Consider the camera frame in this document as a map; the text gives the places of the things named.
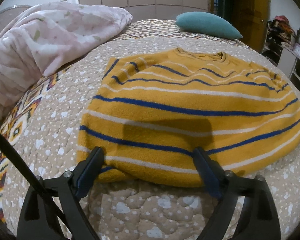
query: window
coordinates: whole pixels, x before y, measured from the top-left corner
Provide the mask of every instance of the window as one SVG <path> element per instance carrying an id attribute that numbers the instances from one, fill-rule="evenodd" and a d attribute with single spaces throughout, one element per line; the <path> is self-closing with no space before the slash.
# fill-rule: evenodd
<path id="1" fill-rule="evenodd" d="M 215 15 L 218 15 L 218 4 L 219 4 L 219 0 L 214 0 L 214 9 L 213 9 L 213 13 Z"/>

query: quilted bedspread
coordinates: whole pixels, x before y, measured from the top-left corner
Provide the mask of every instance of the quilted bedspread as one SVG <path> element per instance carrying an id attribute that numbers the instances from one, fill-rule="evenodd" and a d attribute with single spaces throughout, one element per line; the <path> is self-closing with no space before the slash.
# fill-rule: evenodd
<path id="1" fill-rule="evenodd" d="M 72 170 L 76 165 L 81 116 L 101 84 L 109 58 L 175 47 L 192 52 L 224 51 L 285 77 L 264 57 L 239 41 L 182 33 L 174 21 L 144 20 L 131 24 L 120 36 L 91 51 L 71 67 L 41 79 L 11 111 L 1 133 L 30 169 L 44 179 Z M 300 93 L 287 78 L 286 81 L 300 100 Z M 282 238 L 286 239 L 300 221 L 300 144 L 289 155 L 257 173 L 265 176 L 271 188 Z M 0 152 L 0 217 L 14 233 L 27 188 L 28 183 Z M 242 201 L 237 204 L 225 238 L 234 232 Z M 217 202 L 199 188 L 184 190 L 134 180 L 95 183 L 81 204 L 102 239 L 194 240 Z"/>

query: stacked clothes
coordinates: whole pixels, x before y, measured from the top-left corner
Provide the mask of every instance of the stacked clothes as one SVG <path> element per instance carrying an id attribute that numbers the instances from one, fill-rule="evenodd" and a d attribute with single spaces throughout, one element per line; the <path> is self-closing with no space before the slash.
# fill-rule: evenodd
<path id="1" fill-rule="evenodd" d="M 272 23 L 281 29 L 281 33 L 286 35 L 294 35 L 294 30 L 290 27 L 289 20 L 284 15 L 276 16 Z"/>
<path id="2" fill-rule="evenodd" d="M 106 153 L 100 182 L 197 187 L 197 146 L 244 175 L 299 142 L 300 102 L 279 75 L 224 52 L 176 48 L 110 59 L 82 117 L 77 160 L 99 146 Z"/>

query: floral blanket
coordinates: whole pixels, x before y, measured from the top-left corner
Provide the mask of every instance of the floral blanket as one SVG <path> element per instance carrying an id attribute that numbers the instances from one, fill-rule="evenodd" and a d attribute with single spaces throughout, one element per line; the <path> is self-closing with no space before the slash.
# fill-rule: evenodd
<path id="1" fill-rule="evenodd" d="M 21 13 L 0 33 L 0 121 L 42 76 L 119 34 L 123 8 L 55 2 Z"/>

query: teal pillow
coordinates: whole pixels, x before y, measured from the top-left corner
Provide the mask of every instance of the teal pillow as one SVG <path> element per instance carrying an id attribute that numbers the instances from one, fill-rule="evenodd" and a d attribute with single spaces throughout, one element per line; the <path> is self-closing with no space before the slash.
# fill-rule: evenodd
<path id="1" fill-rule="evenodd" d="M 225 19 L 206 12 L 187 12 L 177 16 L 176 24 L 187 32 L 203 33 L 225 39 L 241 39 L 243 36 Z"/>

